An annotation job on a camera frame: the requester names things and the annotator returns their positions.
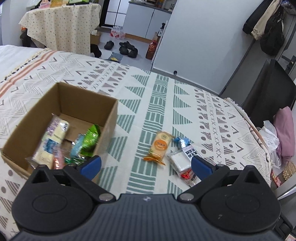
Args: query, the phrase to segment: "cardboard box on floor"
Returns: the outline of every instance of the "cardboard box on floor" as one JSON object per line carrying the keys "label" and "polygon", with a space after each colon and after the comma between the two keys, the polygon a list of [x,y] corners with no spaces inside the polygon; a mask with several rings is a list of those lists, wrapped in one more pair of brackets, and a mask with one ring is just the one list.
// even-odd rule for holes
{"label": "cardboard box on floor", "polygon": [[99,31],[91,32],[91,44],[99,45],[102,33]]}
{"label": "cardboard box on floor", "polygon": [[117,121],[118,101],[66,83],[55,84],[21,120],[2,149],[3,160],[24,178],[33,172],[25,158],[31,157],[40,143],[52,114],[69,122],[65,140],[75,141],[79,133],[97,124],[101,136],[94,155],[107,151]]}

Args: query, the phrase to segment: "white wall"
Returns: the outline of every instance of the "white wall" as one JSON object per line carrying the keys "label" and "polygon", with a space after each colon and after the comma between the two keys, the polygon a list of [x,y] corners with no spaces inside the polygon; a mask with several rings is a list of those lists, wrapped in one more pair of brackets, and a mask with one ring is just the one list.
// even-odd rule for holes
{"label": "white wall", "polygon": [[26,13],[28,0],[6,0],[2,9],[3,45],[21,46],[21,26],[18,24]]}
{"label": "white wall", "polygon": [[249,48],[242,27],[262,0],[178,0],[153,68],[217,94]]}

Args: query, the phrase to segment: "countertop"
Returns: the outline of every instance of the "countertop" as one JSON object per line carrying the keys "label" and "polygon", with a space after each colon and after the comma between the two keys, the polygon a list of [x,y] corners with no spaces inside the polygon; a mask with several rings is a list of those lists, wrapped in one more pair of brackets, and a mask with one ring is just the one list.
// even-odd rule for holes
{"label": "countertop", "polygon": [[148,4],[145,4],[145,3],[141,3],[141,2],[133,2],[133,1],[130,1],[129,3],[131,3],[131,4],[136,4],[136,5],[140,5],[140,6],[144,6],[144,7],[154,8],[154,9],[157,9],[157,10],[160,10],[160,11],[167,12],[167,13],[169,13],[169,14],[172,14],[171,11],[168,11],[168,10],[165,10],[165,9],[162,9],[162,8],[159,8],[159,7],[151,6],[151,5],[148,5]]}

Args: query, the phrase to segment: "black shoe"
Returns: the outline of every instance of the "black shoe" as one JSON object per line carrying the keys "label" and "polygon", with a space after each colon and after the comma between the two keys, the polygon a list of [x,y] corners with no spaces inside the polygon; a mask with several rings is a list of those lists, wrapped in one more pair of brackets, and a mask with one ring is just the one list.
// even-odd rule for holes
{"label": "black shoe", "polygon": [[128,49],[133,49],[133,48],[135,47],[135,46],[131,45],[131,44],[129,43],[129,41],[126,41],[126,42],[124,42],[124,43],[123,43],[123,42],[120,42],[119,45],[122,46],[122,47],[125,46],[125,47],[127,47]]}
{"label": "black shoe", "polygon": [[102,52],[99,50],[98,45],[95,44],[91,44],[91,53],[94,53],[94,56],[96,58],[99,58],[102,55]]}
{"label": "black shoe", "polygon": [[136,58],[137,55],[138,55],[138,50],[135,47],[133,47],[132,50],[128,54],[128,56],[131,58]]}
{"label": "black shoe", "polygon": [[111,50],[113,46],[114,46],[114,43],[112,41],[108,41],[104,46],[104,49]]}
{"label": "black shoe", "polygon": [[126,46],[121,46],[119,48],[119,52],[122,54],[122,55],[128,55],[128,49]]}

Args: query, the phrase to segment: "brown bottle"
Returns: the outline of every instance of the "brown bottle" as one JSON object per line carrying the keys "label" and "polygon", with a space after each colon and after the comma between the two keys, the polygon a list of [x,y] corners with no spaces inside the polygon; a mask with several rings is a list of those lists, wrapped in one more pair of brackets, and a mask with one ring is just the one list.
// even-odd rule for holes
{"label": "brown bottle", "polygon": [[146,59],[150,59],[150,60],[153,59],[156,47],[157,47],[157,42],[155,40],[152,40],[152,42],[149,44],[149,47],[146,53]]}

